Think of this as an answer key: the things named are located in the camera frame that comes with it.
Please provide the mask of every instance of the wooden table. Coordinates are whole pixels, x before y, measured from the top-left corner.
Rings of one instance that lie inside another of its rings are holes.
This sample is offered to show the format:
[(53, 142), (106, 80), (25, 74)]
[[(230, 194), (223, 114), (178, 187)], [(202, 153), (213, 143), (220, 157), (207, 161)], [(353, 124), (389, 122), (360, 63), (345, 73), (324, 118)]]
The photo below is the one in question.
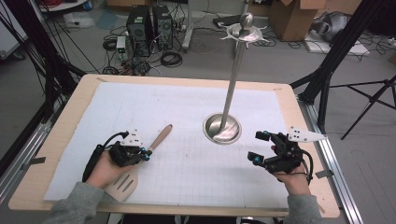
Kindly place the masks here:
[[(228, 88), (228, 81), (165, 78), (165, 77), (119, 77), (86, 75), (78, 84), (61, 116), (53, 126), (47, 140), (36, 157), (46, 157), (45, 163), (33, 164), (19, 184), (9, 201), (9, 207), (16, 210), (50, 210), (53, 202), (44, 201), (44, 195), (53, 178), (59, 159), (73, 136), (77, 125), (93, 97), (96, 87), (101, 82), (120, 82), (168, 86), (192, 86), (208, 88)], [(287, 84), (237, 82), (237, 89), (274, 91), (279, 101), (283, 119), (287, 127), (294, 125), (306, 128), (303, 114), (298, 106), (291, 87)], [(308, 151), (314, 160), (314, 173), (322, 171), (323, 166), (313, 143), (300, 144)], [(318, 197), (318, 204), (324, 217), (338, 217), (340, 212), (334, 199), (327, 178), (315, 178), (310, 185), (311, 191)], [(230, 208), (204, 206), (173, 206), (155, 204), (120, 204), (100, 203), (99, 212), (112, 213), (145, 213), (165, 215), (197, 215), (197, 216), (254, 216), (283, 217), (285, 209)]]

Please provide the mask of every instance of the computer tower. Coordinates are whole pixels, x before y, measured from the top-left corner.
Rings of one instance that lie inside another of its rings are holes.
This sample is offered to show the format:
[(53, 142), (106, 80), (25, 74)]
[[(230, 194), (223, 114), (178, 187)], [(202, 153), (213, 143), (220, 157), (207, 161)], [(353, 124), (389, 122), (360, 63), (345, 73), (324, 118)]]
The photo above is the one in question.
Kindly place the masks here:
[(173, 47), (173, 21), (168, 7), (153, 6), (152, 18), (158, 49), (171, 49)]
[(134, 56), (148, 57), (151, 54), (150, 44), (153, 40), (149, 6), (132, 6), (126, 28), (131, 39)]

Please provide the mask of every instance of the gray floor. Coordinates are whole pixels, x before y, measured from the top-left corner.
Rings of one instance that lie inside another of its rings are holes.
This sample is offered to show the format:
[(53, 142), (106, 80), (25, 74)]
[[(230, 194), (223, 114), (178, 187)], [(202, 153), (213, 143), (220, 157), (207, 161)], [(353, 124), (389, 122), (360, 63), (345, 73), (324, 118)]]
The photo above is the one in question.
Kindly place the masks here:
[[(81, 50), (96, 67), (105, 63), (105, 51), (102, 49), (103, 37), (109, 30), (125, 23), (125, 17), (116, 16), (111, 11), (97, 7), (90, 12), (95, 26), (89, 29), (73, 29), (69, 33)], [(210, 22), (214, 18), (206, 15), (197, 26), (215, 28)], [(258, 27), (263, 27), (266, 20), (256, 20)], [(204, 79), (229, 79), (233, 65), (233, 42), (219, 40), (222, 34), (207, 30), (193, 32), (191, 49), (182, 53), (183, 64), (177, 68), (158, 67), (151, 69), (152, 77), (184, 77)], [(71, 41), (65, 45), (72, 63), (90, 71), (92, 67), (81, 56)], [(375, 49), (375, 45), (366, 46)], [(360, 62), (354, 56), (347, 56), (336, 70), (332, 85), (378, 81), (395, 75), (395, 66), (388, 62), (385, 55), (371, 51), (370, 56)], [(291, 83), (298, 78), (314, 72), (325, 55), (308, 53), (302, 44), (299, 49), (292, 49), (287, 43), (276, 41), (272, 48), (250, 46), (245, 51), (238, 80), (253, 82)], [(382, 85), (360, 87), (373, 94)], [(300, 93), (304, 87), (295, 90)], [(41, 106), (44, 97), (33, 66), (29, 60), (16, 61), (8, 59), (0, 62), (0, 157), (11, 146), (18, 134)], [(381, 98), (393, 104), (391, 91)], [(383, 105), (375, 104), (373, 108), (345, 139), (341, 136), (352, 125), (360, 112), (367, 105), (367, 98), (347, 88), (331, 89), (326, 118), (326, 131), (332, 148), (343, 170), (352, 196), (361, 212), (364, 223), (392, 223), (396, 220), (396, 179), (394, 171), (396, 114)], [(10, 211), (7, 197), (0, 205), (2, 223), (40, 223), (47, 213)], [(92, 223), (105, 223), (106, 214), (101, 214)], [(347, 223), (345, 216), (329, 219), (329, 223)]]

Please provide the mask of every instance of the circular metal base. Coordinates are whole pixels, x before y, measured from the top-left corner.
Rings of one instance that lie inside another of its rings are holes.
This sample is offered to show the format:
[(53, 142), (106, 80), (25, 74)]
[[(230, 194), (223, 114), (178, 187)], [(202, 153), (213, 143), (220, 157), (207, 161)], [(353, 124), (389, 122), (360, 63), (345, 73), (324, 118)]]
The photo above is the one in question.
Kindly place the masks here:
[(229, 145), (236, 142), (242, 133), (241, 124), (236, 118), (229, 115), (223, 130), (220, 130), (221, 118), (222, 114), (214, 114), (205, 119), (204, 133), (206, 137), (220, 145)]

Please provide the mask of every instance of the gray sleeve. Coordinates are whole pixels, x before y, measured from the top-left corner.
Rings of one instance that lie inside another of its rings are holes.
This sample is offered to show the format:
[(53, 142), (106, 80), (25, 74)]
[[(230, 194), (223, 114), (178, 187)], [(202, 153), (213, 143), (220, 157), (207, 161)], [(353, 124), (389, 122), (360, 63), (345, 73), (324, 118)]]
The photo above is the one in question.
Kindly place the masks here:
[(85, 223), (96, 215), (104, 191), (88, 184), (77, 182), (67, 199), (52, 206), (49, 218), (44, 224)]
[(316, 196), (290, 195), (288, 204), (289, 215), (283, 220), (284, 224), (325, 223), (320, 215)]

